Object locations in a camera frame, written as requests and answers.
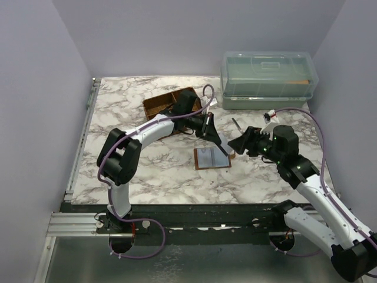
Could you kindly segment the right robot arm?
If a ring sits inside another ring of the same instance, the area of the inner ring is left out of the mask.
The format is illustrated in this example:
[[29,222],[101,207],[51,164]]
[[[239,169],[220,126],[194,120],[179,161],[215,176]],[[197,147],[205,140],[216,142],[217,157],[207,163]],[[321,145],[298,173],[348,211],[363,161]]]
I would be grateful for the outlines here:
[[333,193],[318,168],[299,153],[299,138],[292,127],[276,126],[271,134],[248,127],[228,142],[237,153],[262,156],[275,163],[280,177],[315,208],[324,223],[309,216],[293,202],[285,201],[271,216],[278,231],[288,227],[319,247],[336,272],[354,282],[376,268],[376,233],[363,224]]

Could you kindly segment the white black-striped credit card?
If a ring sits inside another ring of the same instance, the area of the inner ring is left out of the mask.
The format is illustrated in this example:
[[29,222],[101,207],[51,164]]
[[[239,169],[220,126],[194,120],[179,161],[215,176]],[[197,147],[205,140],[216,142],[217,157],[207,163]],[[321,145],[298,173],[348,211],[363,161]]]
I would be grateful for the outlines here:
[[220,137],[220,147],[223,151],[226,152],[228,155],[232,155],[235,151],[228,145],[228,139],[222,133],[219,134]]

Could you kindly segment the brown leather card holder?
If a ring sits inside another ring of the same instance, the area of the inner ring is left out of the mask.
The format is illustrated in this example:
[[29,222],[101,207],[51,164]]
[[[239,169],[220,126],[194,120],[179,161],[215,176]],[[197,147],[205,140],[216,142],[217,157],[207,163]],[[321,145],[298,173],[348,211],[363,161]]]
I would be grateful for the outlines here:
[[231,158],[225,156],[217,147],[195,148],[194,163],[196,170],[230,168]]

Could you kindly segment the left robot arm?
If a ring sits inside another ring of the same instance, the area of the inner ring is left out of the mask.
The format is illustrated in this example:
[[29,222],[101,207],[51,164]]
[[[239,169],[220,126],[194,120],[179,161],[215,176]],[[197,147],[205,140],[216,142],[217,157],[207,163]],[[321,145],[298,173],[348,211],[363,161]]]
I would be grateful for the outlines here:
[[214,143],[224,156],[229,157],[232,149],[226,138],[219,134],[214,125],[214,114],[204,110],[193,111],[198,95],[184,90],[170,108],[161,110],[150,121],[131,130],[114,128],[110,131],[97,159],[97,178],[108,185],[107,209],[113,216],[111,227],[118,233],[130,228],[131,204],[129,182],[134,177],[140,154],[150,144],[184,128],[192,129],[197,138]]

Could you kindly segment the brown woven basket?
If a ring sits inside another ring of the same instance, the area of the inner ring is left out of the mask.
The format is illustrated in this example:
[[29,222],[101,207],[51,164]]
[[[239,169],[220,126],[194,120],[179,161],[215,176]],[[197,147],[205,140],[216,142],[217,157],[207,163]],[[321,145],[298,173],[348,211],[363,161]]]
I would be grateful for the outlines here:
[[[193,113],[201,108],[201,102],[193,87],[186,87],[170,93],[162,94],[143,101],[145,116],[148,121],[158,114],[167,116],[180,116],[186,113]],[[173,132],[159,140],[167,137],[185,133],[186,130],[203,131],[206,116],[196,114],[185,117],[182,120],[174,121]]]

